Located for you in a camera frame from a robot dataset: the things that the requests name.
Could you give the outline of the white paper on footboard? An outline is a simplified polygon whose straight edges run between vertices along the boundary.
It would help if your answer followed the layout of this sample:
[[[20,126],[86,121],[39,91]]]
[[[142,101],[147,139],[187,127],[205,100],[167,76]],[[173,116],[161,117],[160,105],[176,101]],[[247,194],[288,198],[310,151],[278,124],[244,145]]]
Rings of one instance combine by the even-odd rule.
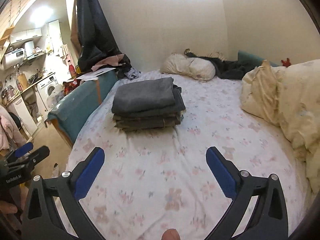
[[[86,74],[83,74],[79,77],[77,77],[77,80],[82,80],[82,81],[95,81],[98,79],[98,76],[108,73],[112,70],[115,70],[115,68],[101,68],[99,70],[96,70],[95,72],[89,72]]]

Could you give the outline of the cream patterned pillow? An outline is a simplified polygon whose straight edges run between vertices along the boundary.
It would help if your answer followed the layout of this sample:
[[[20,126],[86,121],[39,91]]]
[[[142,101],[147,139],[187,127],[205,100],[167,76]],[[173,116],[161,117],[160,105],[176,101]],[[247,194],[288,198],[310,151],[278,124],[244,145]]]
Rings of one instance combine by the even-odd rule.
[[[171,54],[162,64],[160,72],[185,75],[200,81],[209,81],[216,74],[215,66],[210,61],[182,54]]]

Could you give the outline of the dark hanging clothes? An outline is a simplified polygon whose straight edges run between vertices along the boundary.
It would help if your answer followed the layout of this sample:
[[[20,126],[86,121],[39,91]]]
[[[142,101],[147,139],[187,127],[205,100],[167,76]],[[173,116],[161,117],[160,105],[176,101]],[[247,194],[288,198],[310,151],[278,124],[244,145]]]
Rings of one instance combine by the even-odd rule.
[[[89,72],[102,60],[121,56],[107,19],[98,0],[76,0],[76,22],[81,72]]]

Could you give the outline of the white water heater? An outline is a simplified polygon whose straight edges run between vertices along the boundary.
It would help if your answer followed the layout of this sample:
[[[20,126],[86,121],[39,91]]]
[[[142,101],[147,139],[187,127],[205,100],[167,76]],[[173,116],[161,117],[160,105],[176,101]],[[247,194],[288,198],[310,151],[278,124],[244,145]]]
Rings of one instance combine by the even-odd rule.
[[[25,58],[25,50],[23,48],[16,49],[6,53],[2,59],[4,68],[10,68],[16,64],[21,64]]]

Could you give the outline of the dark grey denim pants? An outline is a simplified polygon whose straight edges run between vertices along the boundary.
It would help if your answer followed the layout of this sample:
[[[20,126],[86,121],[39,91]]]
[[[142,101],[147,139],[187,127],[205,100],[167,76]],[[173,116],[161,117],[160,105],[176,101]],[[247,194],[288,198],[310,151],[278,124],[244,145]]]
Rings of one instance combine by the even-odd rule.
[[[171,106],[175,103],[174,80],[165,77],[119,86],[114,96],[114,114],[136,113]]]

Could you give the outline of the red small toy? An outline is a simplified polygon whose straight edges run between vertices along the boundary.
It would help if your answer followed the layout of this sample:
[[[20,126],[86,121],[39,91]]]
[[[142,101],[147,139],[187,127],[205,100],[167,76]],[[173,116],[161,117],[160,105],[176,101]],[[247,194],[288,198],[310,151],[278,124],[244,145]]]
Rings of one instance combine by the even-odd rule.
[[[290,62],[289,58],[287,58],[286,60],[281,60],[281,63],[282,63],[282,66],[284,66],[284,67],[291,66],[291,62]]]

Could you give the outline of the white floral bed sheet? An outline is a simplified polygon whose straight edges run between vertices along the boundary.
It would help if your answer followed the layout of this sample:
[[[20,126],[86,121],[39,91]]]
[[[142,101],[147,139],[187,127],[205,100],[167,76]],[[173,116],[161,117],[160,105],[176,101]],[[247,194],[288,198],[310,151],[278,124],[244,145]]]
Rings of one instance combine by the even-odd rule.
[[[81,129],[66,168],[75,168],[94,147],[105,151],[104,164],[80,201],[98,230],[106,239],[160,239],[175,228],[182,239],[204,239],[231,203],[206,163],[212,146],[240,170],[279,177],[289,232],[295,230],[311,189],[305,165],[281,129],[241,109],[239,80],[200,82],[180,75],[173,80],[186,107],[181,124],[130,133],[116,128],[112,88]]]

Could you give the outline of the white washing machine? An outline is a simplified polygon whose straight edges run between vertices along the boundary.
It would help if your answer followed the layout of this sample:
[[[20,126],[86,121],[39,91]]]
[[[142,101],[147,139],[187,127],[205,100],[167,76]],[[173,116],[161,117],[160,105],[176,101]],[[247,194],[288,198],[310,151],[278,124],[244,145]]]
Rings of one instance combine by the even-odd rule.
[[[50,110],[47,99],[52,94],[56,85],[58,85],[58,82],[55,73],[50,73],[46,77],[42,78],[37,84],[37,90],[40,94],[40,98],[47,110]]]

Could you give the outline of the pink jacket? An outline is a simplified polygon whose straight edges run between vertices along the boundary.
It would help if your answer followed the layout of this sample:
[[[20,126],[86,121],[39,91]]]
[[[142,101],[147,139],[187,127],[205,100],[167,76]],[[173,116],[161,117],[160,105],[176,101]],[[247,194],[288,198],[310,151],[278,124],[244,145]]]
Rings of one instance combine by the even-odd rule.
[[[10,139],[18,147],[23,146],[27,142],[23,135],[21,135],[9,112],[1,106],[1,150],[8,150],[10,148]]]

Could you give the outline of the black garment near pillow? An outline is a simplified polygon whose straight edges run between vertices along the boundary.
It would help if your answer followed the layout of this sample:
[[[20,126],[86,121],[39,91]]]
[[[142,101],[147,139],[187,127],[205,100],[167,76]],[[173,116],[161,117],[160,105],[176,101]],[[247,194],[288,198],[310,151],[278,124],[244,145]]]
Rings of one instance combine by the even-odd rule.
[[[209,61],[215,67],[216,76],[221,79],[241,80],[247,72],[255,68],[255,66],[251,64],[242,64],[238,61],[221,60],[218,57],[197,56],[191,52],[190,49],[186,49],[184,55]]]

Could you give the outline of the cream yellow duvet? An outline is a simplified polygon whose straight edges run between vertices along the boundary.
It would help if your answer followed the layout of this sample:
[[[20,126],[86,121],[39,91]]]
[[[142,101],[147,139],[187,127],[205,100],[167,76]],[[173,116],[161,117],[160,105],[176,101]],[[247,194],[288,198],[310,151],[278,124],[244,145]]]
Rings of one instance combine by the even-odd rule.
[[[241,108],[281,128],[319,191],[319,60],[273,67],[264,60],[242,78]]]

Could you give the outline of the stack of folded dark clothes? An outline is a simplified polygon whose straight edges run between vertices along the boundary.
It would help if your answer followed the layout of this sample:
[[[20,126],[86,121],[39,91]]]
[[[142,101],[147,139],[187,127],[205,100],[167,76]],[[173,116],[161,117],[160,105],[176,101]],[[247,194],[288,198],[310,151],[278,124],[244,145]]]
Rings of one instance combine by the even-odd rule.
[[[175,104],[159,109],[128,113],[124,115],[113,115],[115,127],[124,131],[135,131],[140,129],[166,128],[179,125],[183,120],[185,105],[181,96],[182,89],[173,85],[173,96]]]

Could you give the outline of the teal bed footboard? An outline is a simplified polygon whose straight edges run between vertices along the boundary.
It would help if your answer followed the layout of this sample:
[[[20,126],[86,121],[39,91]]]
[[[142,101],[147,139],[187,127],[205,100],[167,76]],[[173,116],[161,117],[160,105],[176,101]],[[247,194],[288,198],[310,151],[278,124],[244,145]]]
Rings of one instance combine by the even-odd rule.
[[[85,81],[49,111],[47,120],[69,146],[73,146],[85,122],[102,104],[116,81],[114,70],[99,75],[97,80]]]

